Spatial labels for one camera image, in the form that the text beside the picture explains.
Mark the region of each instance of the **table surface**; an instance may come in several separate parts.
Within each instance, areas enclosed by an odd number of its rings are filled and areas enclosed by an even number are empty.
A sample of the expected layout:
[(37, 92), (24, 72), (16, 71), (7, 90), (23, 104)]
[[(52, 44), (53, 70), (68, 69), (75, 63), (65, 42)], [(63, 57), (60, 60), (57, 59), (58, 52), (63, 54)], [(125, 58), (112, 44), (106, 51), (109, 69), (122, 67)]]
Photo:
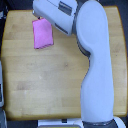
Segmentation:
[[(114, 80), (114, 115), (127, 113), (127, 59), (117, 7), (105, 7)], [(80, 117), (81, 82), (89, 61), (76, 37), (53, 28), (54, 46), (34, 49), (32, 11), (10, 11), (1, 61), (5, 111), (10, 120)]]

